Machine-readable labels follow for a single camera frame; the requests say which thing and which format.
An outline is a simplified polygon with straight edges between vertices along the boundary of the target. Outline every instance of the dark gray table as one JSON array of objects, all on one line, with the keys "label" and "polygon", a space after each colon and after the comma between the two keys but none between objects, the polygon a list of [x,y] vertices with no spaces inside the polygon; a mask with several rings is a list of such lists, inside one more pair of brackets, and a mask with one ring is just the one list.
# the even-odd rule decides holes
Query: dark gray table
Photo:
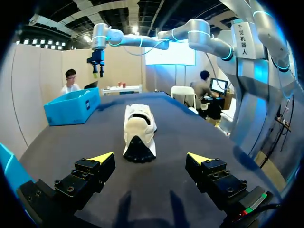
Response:
[{"label": "dark gray table", "polygon": [[[122,157],[124,110],[129,104],[149,105],[158,130],[157,157],[134,164]],[[53,187],[74,162],[114,152],[116,170],[100,194],[94,194],[76,215],[104,228],[213,228],[226,214],[207,194],[200,194],[185,170],[187,152],[220,158],[248,190],[260,185],[279,193],[260,168],[229,138],[163,93],[101,98],[101,106],[85,124],[47,127],[30,145],[21,163],[37,180]]]}]

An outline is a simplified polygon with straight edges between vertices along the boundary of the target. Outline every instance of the shoe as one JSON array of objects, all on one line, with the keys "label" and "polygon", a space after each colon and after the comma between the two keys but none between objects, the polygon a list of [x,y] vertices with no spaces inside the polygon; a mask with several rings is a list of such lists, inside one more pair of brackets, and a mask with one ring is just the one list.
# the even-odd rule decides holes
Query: shoe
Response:
[{"label": "shoe", "polygon": [[156,158],[154,132],[157,130],[150,107],[143,104],[127,105],[124,114],[123,157],[130,162],[150,162]]}]

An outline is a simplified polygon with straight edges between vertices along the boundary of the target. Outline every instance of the white chair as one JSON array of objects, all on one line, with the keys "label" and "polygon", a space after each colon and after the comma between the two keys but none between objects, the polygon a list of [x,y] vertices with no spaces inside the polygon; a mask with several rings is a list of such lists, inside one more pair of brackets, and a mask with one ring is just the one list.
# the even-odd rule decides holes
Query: white chair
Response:
[{"label": "white chair", "polygon": [[195,104],[196,94],[195,94],[194,89],[192,87],[175,85],[171,88],[171,97],[172,98],[173,98],[173,94],[176,94],[176,95],[192,95],[193,96],[194,107],[190,107],[189,110],[191,110],[195,114],[199,114],[199,112],[196,110],[196,104]]},{"label": "white chair", "polygon": [[230,108],[228,110],[222,110],[220,116],[219,127],[226,133],[230,133],[232,130],[232,121],[234,113],[236,112],[237,101],[235,98],[231,99]]}]

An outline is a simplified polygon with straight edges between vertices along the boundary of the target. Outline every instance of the blue bin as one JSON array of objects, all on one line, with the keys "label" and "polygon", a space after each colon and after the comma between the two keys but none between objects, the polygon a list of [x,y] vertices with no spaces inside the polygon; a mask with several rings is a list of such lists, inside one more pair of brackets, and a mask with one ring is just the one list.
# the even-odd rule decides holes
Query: blue bin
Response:
[{"label": "blue bin", "polygon": [[34,182],[33,178],[25,171],[15,155],[1,143],[0,164],[2,166],[4,175],[16,197],[18,197],[16,191],[20,185],[28,181]]},{"label": "blue bin", "polygon": [[43,107],[48,124],[60,126],[84,124],[99,104],[98,88],[92,88],[62,95]]}]

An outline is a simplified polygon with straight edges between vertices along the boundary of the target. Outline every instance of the man in white shirt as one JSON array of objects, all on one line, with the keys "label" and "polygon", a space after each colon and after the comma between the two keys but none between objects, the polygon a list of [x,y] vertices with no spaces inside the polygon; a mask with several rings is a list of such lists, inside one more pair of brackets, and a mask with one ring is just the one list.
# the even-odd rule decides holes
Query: man in white shirt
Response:
[{"label": "man in white shirt", "polygon": [[81,90],[79,85],[75,83],[76,71],[69,69],[66,72],[66,85],[61,90],[61,95],[68,94],[70,92]]}]

